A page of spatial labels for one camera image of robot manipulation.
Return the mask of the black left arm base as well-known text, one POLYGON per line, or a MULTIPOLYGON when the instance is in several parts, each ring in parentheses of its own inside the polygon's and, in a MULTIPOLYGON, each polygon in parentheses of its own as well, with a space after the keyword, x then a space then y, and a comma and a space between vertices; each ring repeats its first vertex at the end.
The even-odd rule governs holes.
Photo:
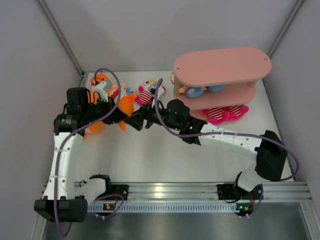
POLYGON ((113 184, 110 190, 111 194, 121 195, 125 201, 128 200, 129 185, 127 184, 113 184))

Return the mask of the orange shark plush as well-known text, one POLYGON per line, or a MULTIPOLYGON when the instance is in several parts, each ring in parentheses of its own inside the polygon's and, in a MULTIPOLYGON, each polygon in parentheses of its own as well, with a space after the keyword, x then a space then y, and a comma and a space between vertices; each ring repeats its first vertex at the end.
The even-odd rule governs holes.
MULTIPOLYGON (((93 91, 93 88, 103 80, 109 80, 110 81, 109 77, 107 75, 103 74, 103 73, 98 73, 96 75, 96 77, 93 76, 90 79, 90 85, 91 85, 91 87, 90 87, 90 96, 93 98, 92 102, 94 102, 95 100, 99 99, 98 94, 93 91)), ((118 86, 115 83, 112 83, 112 87, 107 93, 108 96, 111 97, 112 94, 115 93, 117 89, 118 89, 118 86)))
MULTIPOLYGON (((134 100, 136 99, 137 95, 135 93, 130 93, 129 95, 122 96, 120 98, 118 108, 126 114, 128 117, 131 117, 133 112, 135 111, 134 107, 134 100)), ((95 124, 90 125, 86 130, 86 134, 94 134, 99 132, 104 126, 102 121, 99 121, 95 124)))

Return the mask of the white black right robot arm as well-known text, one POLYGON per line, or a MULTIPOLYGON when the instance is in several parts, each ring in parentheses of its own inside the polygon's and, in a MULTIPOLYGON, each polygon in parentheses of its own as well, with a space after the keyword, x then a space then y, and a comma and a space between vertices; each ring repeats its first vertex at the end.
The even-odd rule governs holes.
POLYGON ((253 164, 236 177, 233 192, 240 199, 265 181, 282 179, 287 151, 273 131, 266 130, 262 135, 228 131, 191 116, 190 109, 178 99, 169 101, 166 107, 161 103, 143 104, 125 123, 138 131, 149 129, 153 124, 161 125, 175 130, 188 144, 219 147, 253 160, 253 164))

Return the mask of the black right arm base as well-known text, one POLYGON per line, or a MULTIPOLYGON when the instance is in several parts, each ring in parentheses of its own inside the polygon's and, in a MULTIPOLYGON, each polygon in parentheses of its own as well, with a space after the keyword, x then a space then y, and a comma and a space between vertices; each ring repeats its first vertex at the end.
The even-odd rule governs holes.
POLYGON ((238 188, 233 184, 218 184, 217 193, 219 200, 235 202, 241 199, 241 194, 239 193, 238 188))

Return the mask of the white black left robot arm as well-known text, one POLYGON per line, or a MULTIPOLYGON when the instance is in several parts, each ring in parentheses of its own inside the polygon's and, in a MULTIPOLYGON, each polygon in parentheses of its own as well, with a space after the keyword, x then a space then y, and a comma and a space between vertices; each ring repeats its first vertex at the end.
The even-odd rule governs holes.
POLYGON ((54 154, 49 179, 41 199, 35 200, 34 210, 49 222, 82 223, 88 206, 100 197, 109 199, 113 194, 111 179, 105 174, 92 175, 88 182, 75 189, 78 154, 88 125, 103 118, 112 125, 126 118, 108 96, 108 89, 96 89, 96 103, 90 102, 85 87, 70 88, 67 103, 54 122, 54 154))

